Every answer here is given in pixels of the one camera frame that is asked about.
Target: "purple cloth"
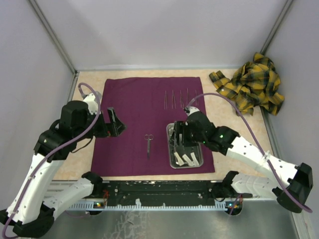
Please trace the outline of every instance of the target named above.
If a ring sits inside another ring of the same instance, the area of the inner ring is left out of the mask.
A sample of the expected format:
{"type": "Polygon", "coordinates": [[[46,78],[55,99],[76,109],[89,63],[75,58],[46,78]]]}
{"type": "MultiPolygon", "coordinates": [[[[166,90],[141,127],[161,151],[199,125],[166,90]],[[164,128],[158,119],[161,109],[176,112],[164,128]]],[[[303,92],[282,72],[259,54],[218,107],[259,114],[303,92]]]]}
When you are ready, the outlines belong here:
{"type": "MultiPolygon", "coordinates": [[[[180,107],[180,91],[186,106],[203,93],[199,77],[126,78],[108,79],[105,83],[102,111],[109,122],[107,107],[113,107],[117,117],[127,126],[118,137],[95,140],[91,171],[100,176],[170,175],[215,172],[212,152],[202,147],[204,164],[198,168],[173,169],[169,164],[166,126],[176,120],[185,120],[180,107]],[[172,109],[172,90],[176,101],[172,109]],[[167,91],[167,110],[164,109],[167,91]],[[147,158],[145,134],[153,134],[150,158],[147,158]]],[[[206,113],[204,98],[198,99],[198,108],[206,113]]]]}

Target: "beige floor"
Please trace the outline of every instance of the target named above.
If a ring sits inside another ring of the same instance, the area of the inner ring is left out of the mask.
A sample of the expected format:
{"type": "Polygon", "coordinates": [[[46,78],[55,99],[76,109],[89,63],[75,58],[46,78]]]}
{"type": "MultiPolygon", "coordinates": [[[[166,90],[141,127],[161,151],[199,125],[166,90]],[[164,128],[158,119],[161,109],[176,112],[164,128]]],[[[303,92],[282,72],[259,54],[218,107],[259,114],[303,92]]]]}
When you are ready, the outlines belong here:
{"type": "MultiPolygon", "coordinates": [[[[96,91],[103,92],[106,79],[120,79],[126,77],[200,77],[203,85],[204,93],[215,92],[208,75],[212,71],[219,69],[200,69],[200,70],[139,70],[139,71],[95,71],[81,72],[78,83],[86,82],[91,85],[96,91]]],[[[231,78],[235,69],[222,70],[226,77],[231,78]]],[[[80,100],[80,94],[76,89],[74,100],[80,100]]],[[[249,131],[242,122],[241,118],[236,116],[234,110],[229,103],[220,97],[207,96],[205,97],[206,112],[208,118],[214,122],[216,126],[226,125],[238,131],[252,144],[255,144],[249,131]]],[[[254,116],[245,115],[248,123],[253,129],[263,149],[271,150],[268,135],[266,132],[264,120],[259,107],[255,107],[254,116]]],[[[87,141],[78,144],[78,147],[83,146],[87,141]]],[[[76,154],[70,154],[63,166],[59,169],[54,177],[54,180],[77,180],[81,175],[91,169],[94,141],[86,148],[76,154]]],[[[130,177],[104,177],[105,180],[221,180],[230,170],[239,171],[249,175],[261,176],[254,169],[246,164],[225,157],[220,153],[213,153],[215,173],[205,174],[187,174],[187,175],[157,175],[157,176],[130,176],[130,177]]]]}

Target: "white tab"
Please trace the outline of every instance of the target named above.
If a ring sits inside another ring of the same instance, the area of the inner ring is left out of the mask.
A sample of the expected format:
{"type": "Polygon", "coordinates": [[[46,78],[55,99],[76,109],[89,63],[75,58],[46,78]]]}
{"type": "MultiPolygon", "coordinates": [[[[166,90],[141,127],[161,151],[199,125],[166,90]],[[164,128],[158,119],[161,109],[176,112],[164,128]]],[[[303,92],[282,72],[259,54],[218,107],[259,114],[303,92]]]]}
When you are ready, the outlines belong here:
{"type": "Polygon", "coordinates": [[[179,156],[179,154],[177,152],[174,153],[174,156],[176,157],[177,161],[178,161],[178,164],[180,166],[184,165],[184,161],[182,160],[182,158],[179,156]]]}
{"type": "Polygon", "coordinates": [[[198,163],[198,161],[197,161],[197,158],[196,158],[196,156],[195,156],[195,153],[193,152],[193,153],[190,153],[190,156],[191,156],[191,158],[192,158],[192,160],[193,160],[193,162],[194,162],[194,165],[195,166],[199,166],[199,163],[198,163]]]}
{"type": "Polygon", "coordinates": [[[186,163],[190,166],[190,167],[193,167],[194,166],[194,163],[190,160],[190,158],[184,154],[183,155],[183,159],[186,161],[186,163]]]}

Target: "plaid shirt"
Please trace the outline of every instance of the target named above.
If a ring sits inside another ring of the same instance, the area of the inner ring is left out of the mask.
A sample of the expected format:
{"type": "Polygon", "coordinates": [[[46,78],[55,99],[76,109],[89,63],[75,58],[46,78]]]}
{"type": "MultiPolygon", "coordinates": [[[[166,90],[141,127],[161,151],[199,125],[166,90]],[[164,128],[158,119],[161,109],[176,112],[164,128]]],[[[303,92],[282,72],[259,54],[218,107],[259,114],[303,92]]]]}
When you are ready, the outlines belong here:
{"type": "Polygon", "coordinates": [[[256,53],[253,62],[246,62],[230,80],[221,71],[209,74],[217,92],[236,102],[242,113],[253,115],[254,106],[262,106],[277,115],[284,96],[277,93],[280,78],[272,60],[256,53]]]}

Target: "metal frame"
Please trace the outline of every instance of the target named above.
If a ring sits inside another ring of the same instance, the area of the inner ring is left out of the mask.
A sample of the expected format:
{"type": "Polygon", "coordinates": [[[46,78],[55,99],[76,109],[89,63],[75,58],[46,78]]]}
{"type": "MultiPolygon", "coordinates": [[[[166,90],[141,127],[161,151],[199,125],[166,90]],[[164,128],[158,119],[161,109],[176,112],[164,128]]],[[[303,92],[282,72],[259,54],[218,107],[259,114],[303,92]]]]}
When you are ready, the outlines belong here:
{"type": "Polygon", "coordinates": [[[55,45],[57,51],[59,52],[59,54],[62,57],[65,64],[69,67],[70,71],[73,74],[76,74],[77,71],[76,71],[69,55],[67,54],[67,52],[66,52],[65,48],[63,47],[63,45],[61,44],[61,42],[59,41],[58,37],[56,36],[54,30],[52,29],[52,27],[49,24],[48,20],[46,19],[45,15],[43,14],[43,11],[41,10],[37,1],[36,0],[27,0],[27,1],[29,2],[31,8],[33,9],[35,15],[38,17],[38,19],[42,23],[45,31],[48,33],[48,36],[50,37],[52,43],[55,45]]]}
{"type": "MultiPolygon", "coordinates": [[[[52,29],[48,20],[46,19],[39,4],[37,3],[37,0],[28,0],[28,2],[30,3],[30,6],[34,10],[34,13],[36,14],[36,16],[39,18],[40,22],[42,23],[45,31],[48,33],[52,43],[56,46],[56,49],[59,52],[62,60],[68,66],[70,71],[73,73],[73,80],[72,80],[72,83],[70,86],[70,91],[69,91],[69,95],[68,95],[68,99],[67,99],[67,101],[70,101],[70,100],[72,100],[74,91],[76,89],[76,83],[78,81],[79,73],[77,72],[76,68],[74,67],[74,65],[73,65],[69,55],[67,54],[67,51],[63,47],[62,43],[58,40],[56,33],[54,32],[54,30],[52,29]]],[[[266,54],[272,40],[274,39],[274,36],[278,32],[282,22],[284,21],[284,19],[288,15],[289,11],[291,10],[293,2],[294,2],[294,0],[287,0],[286,3],[284,4],[283,9],[281,10],[279,16],[277,17],[274,26],[272,27],[265,43],[263,44],[262,49],[260,50],[261,54],[263,54],[263,55],[266,54]]],[[[267,134],[268,134],[274,155],[276,157],[282,158],[282,153],[280,151],[279,144],[278,144],[278,141],[277,141],[277,138],[275,135],[275,130],[274,130],[274,128],[271,124],[271,121],[270,121],[270,116],[264,108],[261,108],[261,110],[262,110],[262,115],[264,118],[267,134]]],[[[56,183],[59,184],[59,187],[63,188],[65,186],[68,186],[71,182],[70,181],[63,181],[63,182],[57,181],[57,182],[53,182],[51,187],[54,187],[54,184],[56,184],[56,183]]],[[[315,238],[313,228],[310,226],[311,221],[310,221],[308,215],[306,215],[305,213],[293,214],[293,218],[294,218],[296,228],[297,228],[297,231],[298,231],[300,238],[305,238],[305,239],[315,238]]]]}
{"type": "Polygon", "coordinates": [[[276,22],[275,22],[273,28],[271,29],[271,31],[270,31],[270,33],[269,33],[269,35],[268,35],[263,47],[260,50],[261,54],[263,54],[263,55],[266,54],[266,52],[267,52],[267,50],[269,48],[269,45],[271,44],[271,42],[272,42],[274,36],[276,35],[279,27],[281,26],[281,24],[283,23],[285,17],[287,16],[288,12],[290,11],[293,2],[294,2],[294,0],[287,0],[286,1],[283,9],[281,10],[279,16],[276,19],[276,22]]]}

